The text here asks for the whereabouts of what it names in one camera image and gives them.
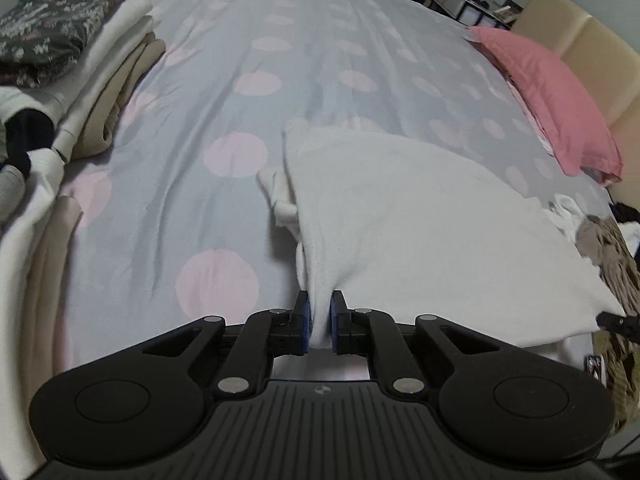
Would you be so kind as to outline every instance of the dark green floral cloth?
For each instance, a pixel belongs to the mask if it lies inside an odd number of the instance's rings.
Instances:
[[[123,1],[18,1],[0,18],[0,84],[37,88],[71,70]]]

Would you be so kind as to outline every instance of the stack of folded clothes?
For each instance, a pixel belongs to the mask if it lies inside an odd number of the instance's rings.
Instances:
[[[151,0],[20,0],[0,18],[0,224],[23,196],[29,152],[53,148],[68,162],[111,144],[119,110],[164,52],[151,9]]]

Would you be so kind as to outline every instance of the bed sheet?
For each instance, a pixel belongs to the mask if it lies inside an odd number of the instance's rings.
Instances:
[[[560,192],[608,212],[605,190],[546,153],[466,28],[415,2],[153,1],[166,55],[113,149],[66,171],[63,194],[84,216],[56,329],[61,370],[207,314],[234,324],[293,304],[295,243],[255,178],[282,163],[292,118],[433,142],[525,197]]]

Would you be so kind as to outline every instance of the beige headboard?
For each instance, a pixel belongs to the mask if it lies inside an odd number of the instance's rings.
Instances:
[[[531,0],[511,30],[558,54],[589,91],[625,159],[610,193],[640,210],[640,55],[569,0]]]

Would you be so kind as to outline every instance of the pink pillow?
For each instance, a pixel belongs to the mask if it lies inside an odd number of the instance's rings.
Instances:
[[[507,30],[470,27],[522,94],[567,175],[595,168],[619,181],[623,161],[607,121],[580,80],[556,54]]]

